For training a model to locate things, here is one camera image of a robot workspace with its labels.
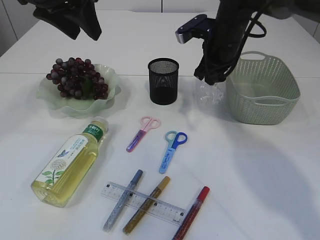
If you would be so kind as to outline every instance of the clear plastic bag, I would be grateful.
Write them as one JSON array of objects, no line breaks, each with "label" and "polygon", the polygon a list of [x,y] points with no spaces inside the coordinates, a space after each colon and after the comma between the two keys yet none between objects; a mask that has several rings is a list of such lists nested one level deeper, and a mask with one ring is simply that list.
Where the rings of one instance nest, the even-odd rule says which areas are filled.
[{"label": "clear plastic bag", "polygon": [[224,92],[218,83],[209,85],[205,80],[202,80],[198,88],[198,98],[201,105],[217,105],[224,98]]}]

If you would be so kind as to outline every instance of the yellow liquid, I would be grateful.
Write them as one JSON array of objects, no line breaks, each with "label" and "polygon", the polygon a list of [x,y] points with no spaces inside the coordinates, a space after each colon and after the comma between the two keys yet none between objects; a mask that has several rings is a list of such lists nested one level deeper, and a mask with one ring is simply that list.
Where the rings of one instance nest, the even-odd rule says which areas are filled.
[{"label": "yellow liquid", "polygon": [[[92,124],[99,126],[105,133],[106,128],[100,122]],[[80,182],[98,157],[99,143],[89,133],[80,134],[88,139],[87,144],[66,168],[62,176],[53,184],[34,180],[31,188],[35,195],[44,203],[63,208],[76,191]]]}]

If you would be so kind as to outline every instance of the blue glitter pen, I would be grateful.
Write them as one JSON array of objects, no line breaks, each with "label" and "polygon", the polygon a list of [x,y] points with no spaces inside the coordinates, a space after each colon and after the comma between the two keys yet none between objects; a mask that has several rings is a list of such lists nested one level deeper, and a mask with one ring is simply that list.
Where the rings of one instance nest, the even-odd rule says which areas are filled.
[{"label": "blue glitter pen", "polygon": [[[134,175],[133,179],[130,181],[129,185],[127,186],[127,189],[129,190],[134,190],[142,176],[143,171],[142,170],[138,170],[136,172],[136,174]],[[102,230],[105,232],[109,232],[112,227],[114,226],[116,220],[118,219],[121,211],[124,209],[126,202],[130,196],[130,191],[125,190],[122,194],[122,196],[120,197],[119,201],[117,202],[117,204],[115,205],[114,209],[112,210],[108,220],[105,222]]]}]

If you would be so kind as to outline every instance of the white wall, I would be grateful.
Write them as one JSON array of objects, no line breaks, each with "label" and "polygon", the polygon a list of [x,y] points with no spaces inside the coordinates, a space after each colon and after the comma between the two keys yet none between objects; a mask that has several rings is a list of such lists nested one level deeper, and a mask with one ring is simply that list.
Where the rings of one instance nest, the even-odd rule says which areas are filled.
[{"label": "white wall", "polygon": [[20,39],[38,22],[38,19],[32,15],[36,7],[32,4],[21,5],[17,0],[2,1],[10,17],[16,36]]},{"label": "white wall", "polygon": [[[220,0],[99,0],[95,8],[134,12],[160,13],[163,10],[164,13],[200,13],[217,11],[219,3]],[[0,56],[38,21],[32,15],[34,9],[32,4],[20,5],[17,0],[0,0]],[[320,25],[304,17],[294,18],[320,43]]]},{"label": "white wall", "polygon": [[95,9],[161,13],[161,0],[99,0]]},{"label": "white wall", "polygon": [[218,11],[219,0],[162,0],[164,13]]},{"label": "white wall", "polygon": [[14,30],[11,27],[5,7],[2,1],[0,1],[0,56],[5,53],[7,49],[9,49],[16,41],[17,38]]},{"label": "white wall", "polygon": [[[38,22],[38,19],[33,17],[34,9],[34,5],[21,5],[17,0],[0,0],[0,56]],[[162,1],[99,0],[95,4],[95,9],[160,13]]]}]

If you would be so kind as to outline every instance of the basket handle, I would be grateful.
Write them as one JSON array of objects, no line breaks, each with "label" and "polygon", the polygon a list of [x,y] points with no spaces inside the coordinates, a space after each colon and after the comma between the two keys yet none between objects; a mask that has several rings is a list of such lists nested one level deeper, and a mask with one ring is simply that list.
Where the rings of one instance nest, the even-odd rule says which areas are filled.
[{"label": "basket handle", "polygon": [[263,56],[263,57],[264,57],[263,59],[257,59],[257,60],[255,60],[255,61],[263,61],[263,60],[265,60],[265,58],[269,57],[269,55],[264,54],[264,53],[259,52],[259,51],[246,51],[246,52],[243,52],[243,53],[240,55],[240,58],[243,59],[241,56],[243,56],[243,55],[248,55],[248,54],[256,54],[256,55],[260,55],[260,56]]},{"label": "basket handle", "polygon": [[[280,104],[265,104],[265,103],[259,103],[257,101],[261,101],[261,100],[277,100],[277,101],[280,101],[280,102],[283,102],[283,103],[280,103]],[[260,96],[260,97],[255,97],[254,98],[254,103],[257,104],[257,105],[263,105],[263,106],[284,106],[286,104],[289,104],[291,102],[293,102],[293,100],[289,100],[289,99],[286,99],[286,98],[283,98],[283,97],[280,97],[280,96]]]}]

